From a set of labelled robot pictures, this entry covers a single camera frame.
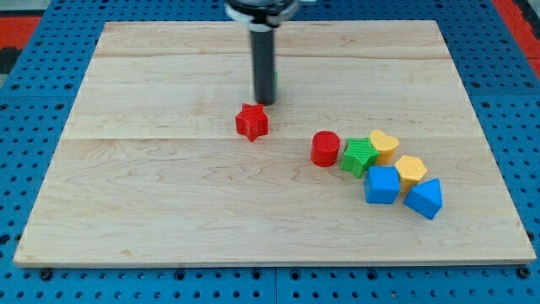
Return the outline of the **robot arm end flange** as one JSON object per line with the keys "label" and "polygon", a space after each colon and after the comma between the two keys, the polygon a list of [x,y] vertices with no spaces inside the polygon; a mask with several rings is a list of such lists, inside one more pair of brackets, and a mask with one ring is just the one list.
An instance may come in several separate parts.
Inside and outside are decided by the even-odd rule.
{"label": "robot arm end flange", "polygon": [[298,0],[225,0],[224,10],[233,20],[253,30],[277,28],[299,10]]}

